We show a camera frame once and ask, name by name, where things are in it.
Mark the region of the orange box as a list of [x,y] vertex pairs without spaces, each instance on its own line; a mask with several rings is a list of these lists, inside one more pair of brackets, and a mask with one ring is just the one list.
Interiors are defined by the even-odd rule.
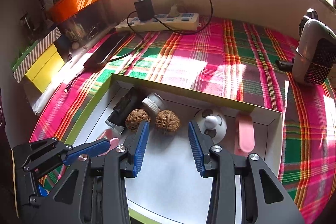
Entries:
[[54,23],[60,24],[97,1],[99,0],[59,0],[49,9],[49,14]]

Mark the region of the small white ribbed jar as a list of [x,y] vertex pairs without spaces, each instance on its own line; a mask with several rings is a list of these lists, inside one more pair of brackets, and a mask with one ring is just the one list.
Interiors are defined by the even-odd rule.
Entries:
[[142,100],[142,104],[154,115],[166,110],[165,101],[157,93],[150,93]]

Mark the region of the black charger adapter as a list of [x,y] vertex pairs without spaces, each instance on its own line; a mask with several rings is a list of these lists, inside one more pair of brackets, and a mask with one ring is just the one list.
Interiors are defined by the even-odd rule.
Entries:
[[141,22],[151,20],[155,17],[155,12],[151,0],[138,0],[134,3],[136,13]]

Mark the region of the white plug in strip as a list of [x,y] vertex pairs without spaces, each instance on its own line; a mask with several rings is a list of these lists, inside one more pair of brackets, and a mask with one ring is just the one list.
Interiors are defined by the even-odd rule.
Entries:
[[168,17],[170,17],[170,18],[176,18],[176,17],[178,17],[180,15],[180,12],[178,11],[178,7],[177,7],[177,5],[173,5],[173,6],[171,6],[171,8],[170,8],[170,12],[168,13]]

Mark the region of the brown walnut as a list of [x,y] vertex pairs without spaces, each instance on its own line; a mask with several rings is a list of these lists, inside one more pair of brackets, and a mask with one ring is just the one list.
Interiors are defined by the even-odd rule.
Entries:
[[180,126],[179,117],[171,110],[162,110],[155,118],[155,128],[163,134],[174,135]]
[[125,120],[126,128],[131,132],[136,132],[142,121],[150,123],[150,115],[143,109],[134,109]]

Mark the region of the pink clip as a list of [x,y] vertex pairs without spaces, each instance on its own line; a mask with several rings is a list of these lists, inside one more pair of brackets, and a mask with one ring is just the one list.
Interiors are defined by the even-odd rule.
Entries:
[[113,131],[111,128],[105,129],[104,132],[96,140],[100,139],[108,140],[110,142],[110,147],[106,152],[101,153],[99,156],[106,155],[109,151],[115,149],[119,145],[120,141],[119,138],[113,137]]
[[248,156],[255,148],[255,132],[252,118],[238,113],[235,119],[234,154]]

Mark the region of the striped gift box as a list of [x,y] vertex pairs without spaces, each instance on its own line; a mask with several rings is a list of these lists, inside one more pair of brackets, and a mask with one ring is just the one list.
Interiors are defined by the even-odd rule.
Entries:
[[12,66],[13,77],[20,83],[27,71],[34,65],[39,57],[49,49],[57,51],[54,42],[61,37],[60,30],[56,27],[42,40],[36,40],[32,46],[28,47]]

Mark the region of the green white cardboard box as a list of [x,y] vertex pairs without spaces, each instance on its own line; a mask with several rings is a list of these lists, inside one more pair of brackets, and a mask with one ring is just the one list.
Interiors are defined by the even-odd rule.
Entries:
[[80,145],[95,141],[105,129],[106,119],[117,102],[132,88],[157,93],[181,126],[173,136],[163,135],[150,125],[142,168],[136,178],[125,181],[132,220],[140,223],[205,223],[212,180],[196,169],[190,147],[188,123],[205,108],[218,107],[224,114],[227,133],[220,145],[235,147],[235,118],[248,114],[253,120],[255,148],[274,173],[279,172],[282,154],[282,113],[249,103],[123,75],[111,75],[90,100],[66,138]]

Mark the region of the yellow box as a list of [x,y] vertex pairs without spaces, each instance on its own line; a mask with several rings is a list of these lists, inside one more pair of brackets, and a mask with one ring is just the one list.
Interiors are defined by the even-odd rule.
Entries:
[[25,76],[44,93],[54,75],[65,64],[54,44],[51,44],[45,52],[33,63]]

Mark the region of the plaid pink green cloth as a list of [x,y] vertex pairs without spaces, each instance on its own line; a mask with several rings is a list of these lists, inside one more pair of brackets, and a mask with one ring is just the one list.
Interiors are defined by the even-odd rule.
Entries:
[[72,75],[69,94],[56,89],[31,135],[32,141],[65,140],[110,75],[136,77],[193,89],[282,112],[284,141],[279,179],[306,223],[335,223],[335,91],[329,83],[300,85],[280,71],[298,41],[278,31],[230,19],[202,19],[205,30],[191,36],[168,32],[126,39],[118,60],[98,73]]

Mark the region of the black smartphone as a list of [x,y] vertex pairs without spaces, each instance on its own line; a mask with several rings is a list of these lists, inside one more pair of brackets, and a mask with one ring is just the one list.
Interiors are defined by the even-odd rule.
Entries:
[[98,72],[103,69],[129,34],[129,32],[111,34],[84,63],[84,69],[90,72]]

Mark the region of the white round face toy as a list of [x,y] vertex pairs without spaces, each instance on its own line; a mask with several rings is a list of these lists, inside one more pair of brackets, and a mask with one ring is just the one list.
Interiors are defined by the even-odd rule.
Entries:
[[227,122],[224,114],[217,108],[199,110],[194,121],[197,122],[201,133],[211,137],[214,144],[220,143],[227,132]]

